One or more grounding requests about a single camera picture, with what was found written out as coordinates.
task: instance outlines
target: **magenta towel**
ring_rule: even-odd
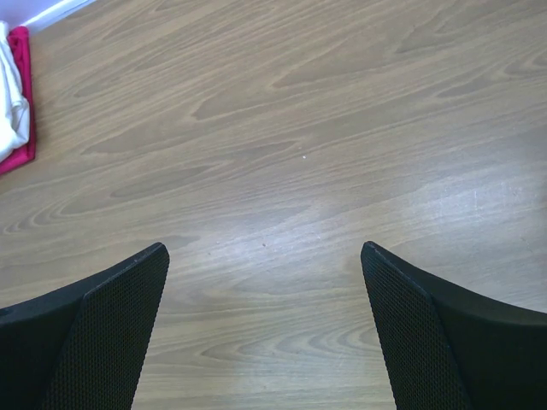
[[[8,43],[14,55],[15,65],[21,73],[23,96],[28,101],[31,128],[28,143],[15,149],[11,155],[0,162],[0,174],[11,171],[34,159],[36,155],[36,123],[34,122],[34,104],[32,102],[31,49],[26,27],[16,27],[8,35]]]

